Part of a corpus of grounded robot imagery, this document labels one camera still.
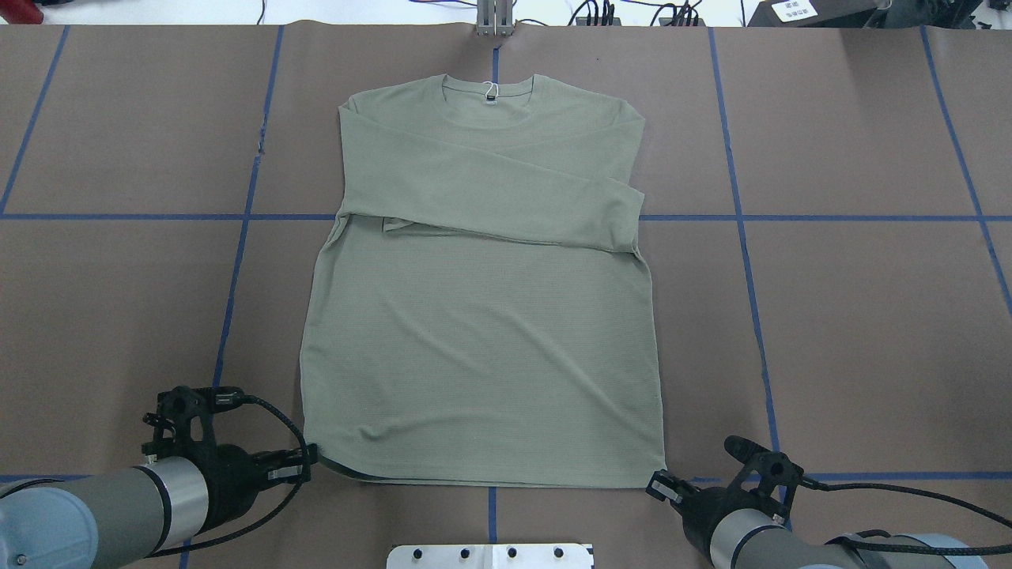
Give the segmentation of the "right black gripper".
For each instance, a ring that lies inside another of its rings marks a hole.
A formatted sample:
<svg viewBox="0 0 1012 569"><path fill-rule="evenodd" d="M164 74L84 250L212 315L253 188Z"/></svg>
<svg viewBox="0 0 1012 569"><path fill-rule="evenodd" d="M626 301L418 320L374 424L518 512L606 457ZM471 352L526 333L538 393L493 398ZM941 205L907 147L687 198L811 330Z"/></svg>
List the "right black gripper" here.
<svg viewBox="0 0 1012 569"><path fill-rule="evenodd" d="M668 469L656 469L646 493L681 508L686 539L712 566L734 566L752 537L775 529L763 499L740 487L700 490Z"/></svg>

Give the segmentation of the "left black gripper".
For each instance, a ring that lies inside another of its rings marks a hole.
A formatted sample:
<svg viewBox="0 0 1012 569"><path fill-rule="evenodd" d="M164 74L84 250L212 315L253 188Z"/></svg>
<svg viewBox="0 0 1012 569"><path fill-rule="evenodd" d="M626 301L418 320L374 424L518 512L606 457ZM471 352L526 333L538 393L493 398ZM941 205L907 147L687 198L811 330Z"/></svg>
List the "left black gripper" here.
<svg viewBox="0 0 1012 569"><path fill-rule="evenodd" d="M265 484L306 483L319 460L319 449L265 450L250 454L237 444L198 445L198 469L205 476L205 526L223 526L245 515Z"/></svg>

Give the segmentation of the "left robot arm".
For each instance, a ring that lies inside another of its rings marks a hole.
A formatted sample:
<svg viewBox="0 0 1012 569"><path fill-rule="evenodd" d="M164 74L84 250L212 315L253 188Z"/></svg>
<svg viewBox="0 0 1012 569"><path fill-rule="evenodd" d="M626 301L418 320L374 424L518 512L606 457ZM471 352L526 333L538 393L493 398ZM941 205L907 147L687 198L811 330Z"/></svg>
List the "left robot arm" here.
<svg viewBox="0 0 1012 569"><path fill-rule="evenodd" d="M260 493L311 478L306 449L221 444L204 458L148 454L144 464L74 481L2 487L4 568L120 568L242 518Z"/></svg>

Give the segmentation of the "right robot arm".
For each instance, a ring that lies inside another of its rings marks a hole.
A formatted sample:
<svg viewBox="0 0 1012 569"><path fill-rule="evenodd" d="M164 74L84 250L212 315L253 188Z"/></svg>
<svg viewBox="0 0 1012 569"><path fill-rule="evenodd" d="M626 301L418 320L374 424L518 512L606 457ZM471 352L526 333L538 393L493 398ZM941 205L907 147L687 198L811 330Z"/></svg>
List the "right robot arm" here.
<svg viewBox="0 0 1012 569"><path fill-rule="evenodd" d="M806 541L787 526L799 488L850 490L795 474L744 468L724 486L701 487L667 469L644 489L680 516L685 539L712 568L987 568L1010 545L971 547L942 533L842 533Z"/></svg>

